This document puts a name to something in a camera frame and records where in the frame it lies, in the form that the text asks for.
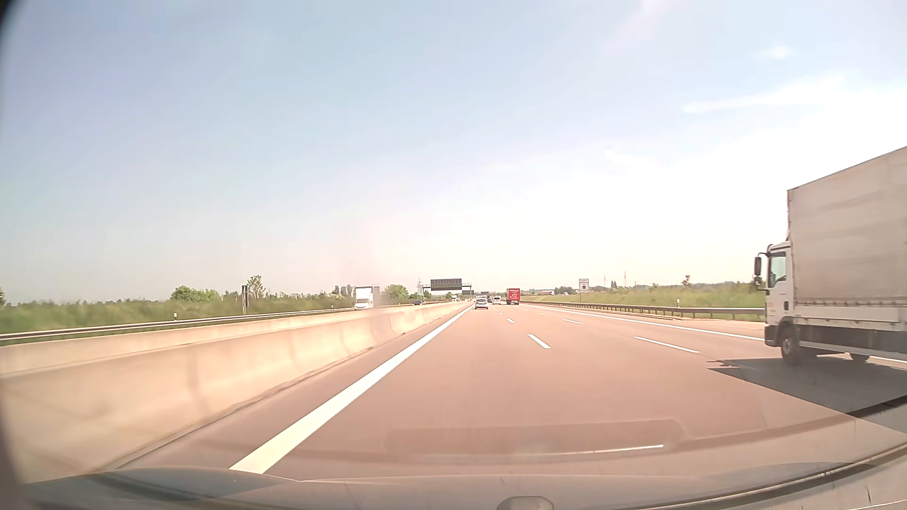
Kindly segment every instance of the road sign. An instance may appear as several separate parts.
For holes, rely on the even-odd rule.
[[[463,279],[462,278],[441,278],[438,280],[432,279],[432,292],[438,290],[462,290],[463,289]]]

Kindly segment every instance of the grass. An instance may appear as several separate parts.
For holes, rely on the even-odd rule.
[[[254,315],[311,309],[342,309],[352,306],[352,300],[349,298],[331,298],[327,295],[275,297],[253,299],[246,313]],[[177,319],[206,319],[241,315],[242,306],[238,300],[230,297],[211,301],[127,299],[67,304],[36,301],[0,307],[0,333],[173,320],[174,312]]]
[[[641,305],[656,307],[676,307],[680,299],[681,307],[690,308],[762,308],[766,295],[753,291],[746,283],[697,284],[692,289],[683,286],[669,286],[635,289],[616,289],[604,292],[557,296],[523,296],[525,301],[561,301],[573,303],[606,303],[612,305]],[[739,319],[754,316],[738,315]]]

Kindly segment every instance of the white truck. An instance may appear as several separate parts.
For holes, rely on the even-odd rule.
[[[381,295],[380,285],[365,285],[353,288],[353,308],[354,309],[371,309],[378,302]]]
[[[907,361],[907,147],[787,192],[787,240],[767,257],[766,344]]]

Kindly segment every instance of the guardrail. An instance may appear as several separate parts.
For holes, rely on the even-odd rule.
[[[560,306],[567,308],[577,308],[577,309],[601,309],[607,311],[623,311],[628,313],[652,313],[655,315],[667,316],[670,312],[672,317],[676,317],[678,314],[680,317],[685,317],[685,314],[689,314],[693,319],[696,318],[697,314],[703,315],[708,314],[709,318],[712,319],[715,314],[725,314],[730,315],[731,319],[736,319],[737,315],[765,315],[765,309],[717,309],[717,308],[681,308],[681,307],[647,307],[644,305],[613,305],[607,303],[573,303],[565,301],[532,301],[525,299],[525,303],[533,303],[536,305],[552,305]]]
[[[404,305],[385,305],[385,307],[404,306]],[[84,328],[68,329],[41,329],[37,331],[20,331],[17,333],[0,334],[0,345],[12,340],[21,340],[27,338],[46,338],[46,337],[68,337],[72,335],[81,336],[92,333],[110,333],[117,331],[130,331],[135,329],[179,329],[191,326],[201,326],[204,324],[217,324],[224,322],[243,322],[247,320],[279,319],[283,317],[296,317],[300,315],[320,315],[326,313],[337,313],[341,311],[350,311],[349,309],[315,309],[303,311],[283,311],[277,313],[259,313],[256,315],[234,315],[229,317],[211,317],[205,319],[184,319],[184,320],[162,320],[160,322],[138,322],[135,324],[108,324],[105,326],[87,326]]]

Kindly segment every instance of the asphalt road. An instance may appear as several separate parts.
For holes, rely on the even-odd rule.
[[[709,475],[907,441],[907,364],[791,368],[761,323],[467,309],[132,461],[293,479]]]

